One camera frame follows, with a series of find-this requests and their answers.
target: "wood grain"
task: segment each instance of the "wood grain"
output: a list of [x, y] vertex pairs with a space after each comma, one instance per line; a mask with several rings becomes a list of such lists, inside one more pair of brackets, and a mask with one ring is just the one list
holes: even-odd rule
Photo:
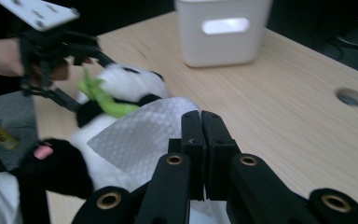
[[[182, 61], [174, 12], [101, 35], [100, 45], [118, 63], [162, 74], [172, 95], [220, 115], [241, 151], [265, 160], [292, 191], [308, 198], [332, 188], [358, 202], [358, 107], [336, 96], [358, 91], [358, 71], [270, 30], [252, 63], [191, 68]], [[74, 67], [58, 85], [76, 96], [80, 78]], [[34, 100], [39, 136], [69, 138], [75, 115]], [[52, 223], [70, 223], [82, 201], [49, 194], [49, 203]]]

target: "white device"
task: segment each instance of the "white device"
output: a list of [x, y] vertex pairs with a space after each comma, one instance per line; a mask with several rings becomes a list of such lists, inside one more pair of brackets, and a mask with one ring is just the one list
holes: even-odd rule
[[40, 0], [0, 0], [0, 4], [40, 32], [79, 18], [74, 8]]
[[175, 0], [185, 63], [192, 67], [251, 62], [272, 0]]

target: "wooden table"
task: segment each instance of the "wooden table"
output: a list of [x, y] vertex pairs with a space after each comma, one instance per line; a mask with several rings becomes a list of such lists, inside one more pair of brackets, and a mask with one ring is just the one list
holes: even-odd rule
[[[358, 106], [337, 98], [358, 91], [358, 71], [266, 30], [255, 62], [190, 68], [182, 61], [176, 14], [169, 13], [101, 35], [118, 63], [156, 71], [175, 96], [220, 115], [242, 152], [264, 159], [294, 192], [307, 197], [332, 188], [358, 202]], [[102, 71], [89, 66], [94, 75]], [[73, 97], [80, 68], [58, 86]], [[39, 136], [69, 138], [75, 115], [35, 99]], [[52, 223], [70, 223], [83, 201], [50, 193]]]

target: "white container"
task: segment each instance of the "white container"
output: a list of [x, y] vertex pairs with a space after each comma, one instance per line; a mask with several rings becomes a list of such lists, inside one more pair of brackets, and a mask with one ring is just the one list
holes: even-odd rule
[[192, 67], [251, 62], [272, 0], [175, 0], [182, 55]]

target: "human hand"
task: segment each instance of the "human hand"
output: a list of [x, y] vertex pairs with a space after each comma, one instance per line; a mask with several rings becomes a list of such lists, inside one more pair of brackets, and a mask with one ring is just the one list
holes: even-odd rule
[[[32, 72], [38, 83], [42, 75], [42, 69], [32, 64]], [[24, 67], [21, 63], [20, 44], [19, 40], [0, 39], [0, 75], [6, 77], [22, 77], [24, 75]], [[52, 80], [66, 80], [69, 75], [68, 62], [62, 59], [56, 67], [54, 67], [49, 74]]]

